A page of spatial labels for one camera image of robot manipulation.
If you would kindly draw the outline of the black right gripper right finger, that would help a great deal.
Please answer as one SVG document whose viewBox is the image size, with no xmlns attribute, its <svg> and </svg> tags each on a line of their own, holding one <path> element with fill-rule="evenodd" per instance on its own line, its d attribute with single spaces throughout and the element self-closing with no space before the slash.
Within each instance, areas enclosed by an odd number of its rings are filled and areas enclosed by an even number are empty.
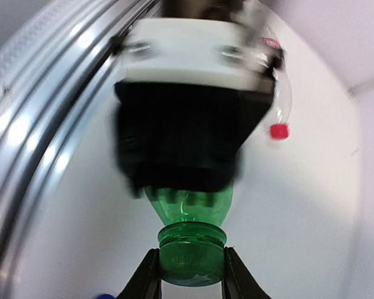
<svg viewBox="0 0 374 299">
<path fill-rule="evenodd" d="M 232 247 L 224 248 L 223 299 L 271 299 Z"/>
</svg>

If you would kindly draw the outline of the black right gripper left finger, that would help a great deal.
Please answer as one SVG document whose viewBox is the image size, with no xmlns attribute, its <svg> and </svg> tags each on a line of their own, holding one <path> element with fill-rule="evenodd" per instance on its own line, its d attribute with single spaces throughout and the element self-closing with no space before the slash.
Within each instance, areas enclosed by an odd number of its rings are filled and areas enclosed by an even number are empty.
<svg viewBox="0 0 374 299">
<path fill-rule="evenodd" d="M 150 249 L 117 299 L 160 299 L 159 249 Z"/>
</svg>

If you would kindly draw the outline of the green plastic bottle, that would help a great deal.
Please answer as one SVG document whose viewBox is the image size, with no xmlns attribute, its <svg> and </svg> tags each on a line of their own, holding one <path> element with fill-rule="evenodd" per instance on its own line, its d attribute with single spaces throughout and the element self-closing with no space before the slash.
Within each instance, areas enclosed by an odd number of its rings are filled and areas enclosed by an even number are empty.
<svg viewBox="0 0 374 299">
<path fill-rule="evenodd" d="M 205 287 L 224 277 L 226 233 L 233 186 L 219 192 L 144 188 L 164 227 L 158 233 L 161 279 L 182 287 Z"/>
</svg>

